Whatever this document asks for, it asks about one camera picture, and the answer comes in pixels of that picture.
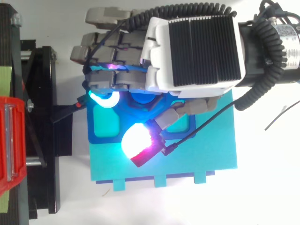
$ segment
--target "screw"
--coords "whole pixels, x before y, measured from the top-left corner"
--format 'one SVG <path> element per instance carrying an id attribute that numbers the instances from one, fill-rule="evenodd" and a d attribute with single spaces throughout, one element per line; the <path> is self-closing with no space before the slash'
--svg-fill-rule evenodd
<path id="1" fill-rule="evenodd" d="M 11 24 L 18 28 L 22 27 L 23 24 L 22 16 L 19 13 L 13 14 L 13 17 L 11 18 Z"/>
<path id="2" fill-rule="evenodd" d="M 27 110 L 28 110 L 28 112 L 30 113 L 33 108 L 34 108 L 34 103 L 32 102 L 31 99 L 28 99 L 28 101 L 27 101 Z"/>
<path id="3" fill-rule="evenodd" d="M 52 58 L 54 61 L 57 60 L 57 52 L 52 52 Z"/>
<path id="4" fill-rule="evenodd" d="M 266 59 L 266 60 L 265 60 L 265 63 L 266 63 L 266 65 L 271 65 L 271 64 L 273 64 L 272 60 L 270 60 L 270 59 Z"/>

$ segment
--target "blue light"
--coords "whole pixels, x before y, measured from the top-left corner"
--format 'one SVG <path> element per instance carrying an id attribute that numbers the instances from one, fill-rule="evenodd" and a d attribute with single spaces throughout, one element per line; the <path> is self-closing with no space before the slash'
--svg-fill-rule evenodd
<path id="1" fill-rule="evenodd" d="M 91 99 L 93 99 L 95 102 L 97 102 L 98 105 L 100 105 L 106 109 L 112 108 L 115 105 L 117 105 L 117 103 L 119 102 L 119 99 L 120 99 L 120 94 L 117 91 L 114 91 L 112 93 L 112 95 L 107 99 L 104 99 L 104 98 L 101 98 L 101 97 L 95 95 L 93 92 L 91 92 L 91 90 L 89 91 L 89 96 Z"/>
<path id="2" fill-rule="evenodd" d="M 152 145 L 149 130 L 142 123 L 135 123 L 124 134 L 121 142 L 123 152 L 133 158 Z"/>
<path id="3" fill-rule="evenodd" d="M 114 64 L 101 64 L 99 66 L 91 66 L 90 69 L 92 71 L 96 70 L 104 70 L 104 71 L 141 71 L 146 73 L 147 69 L 143 67 L 135 67 L 135 66 L 130 66 L 130 65 L 114 65 Z"/>

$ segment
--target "red plastic part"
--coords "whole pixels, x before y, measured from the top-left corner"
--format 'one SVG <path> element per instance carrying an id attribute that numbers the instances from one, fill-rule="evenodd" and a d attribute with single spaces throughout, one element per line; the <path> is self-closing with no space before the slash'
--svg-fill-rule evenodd
<path id="1" fill-rule="evenodd" d="M 13 151 L 15 176 L 8 182 L 4 105 L 14 105 L 13 108 Z M 25 145 L 25 104 L 13 97 L 0 97 L 0 196 L 26 177 L 26 145 Z"/>

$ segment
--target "metal rod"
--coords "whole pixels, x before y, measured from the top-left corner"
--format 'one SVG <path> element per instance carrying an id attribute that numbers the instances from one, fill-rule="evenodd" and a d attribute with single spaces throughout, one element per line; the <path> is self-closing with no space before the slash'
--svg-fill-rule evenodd
<path id="1" fill-rule="evenodd" d="M 22 61 L 29 60 L 30 55 L 31 55 L 31 51 L 21 51 L 21 60 Z"/>
<path id="2" fill-rule="evenodd" d="M 26 165 L 27 166 L 37 166 L 37 165 L 42 165 L 42 163 L 39 160 L 39 157 L 33 156 L 33 157 L 26 157 Z"/>

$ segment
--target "black heat sink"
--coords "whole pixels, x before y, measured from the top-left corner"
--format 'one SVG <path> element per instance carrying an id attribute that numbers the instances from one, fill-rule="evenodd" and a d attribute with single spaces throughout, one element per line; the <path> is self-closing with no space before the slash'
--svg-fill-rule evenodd
<path id="1" fill-rule="evenodd" d="M 231 16 L 170 21 L 169 32 L 175 87 L 241 79 Z"/>

